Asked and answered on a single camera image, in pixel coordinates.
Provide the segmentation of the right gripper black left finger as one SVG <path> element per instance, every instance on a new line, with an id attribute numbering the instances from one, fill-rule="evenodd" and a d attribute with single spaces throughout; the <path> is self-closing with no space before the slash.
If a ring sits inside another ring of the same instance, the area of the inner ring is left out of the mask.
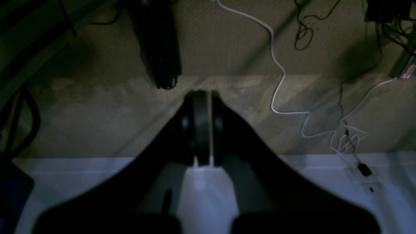
<path id="1" fill-rule="evenodd" d="M 91 190 L 43 212 L 34 225 L 36 234 L 179 234 L 181 222 L 168 213 L 168 193 L 161 208 L 140 212 L 162 169 L 170 163 L 191 163 L 195 92 L 189 92 L 175 115 L 148 147 L 124 169 Z"/>

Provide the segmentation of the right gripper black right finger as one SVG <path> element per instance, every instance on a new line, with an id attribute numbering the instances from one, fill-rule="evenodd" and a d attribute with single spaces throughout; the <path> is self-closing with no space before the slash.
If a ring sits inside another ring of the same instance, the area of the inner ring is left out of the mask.
<path id="1" fill-rule="evenodd" d="M 376 218 L 282 161 L 214 91 L 213 154 L 233 183 L 232 234 L 380 234 Z"/>

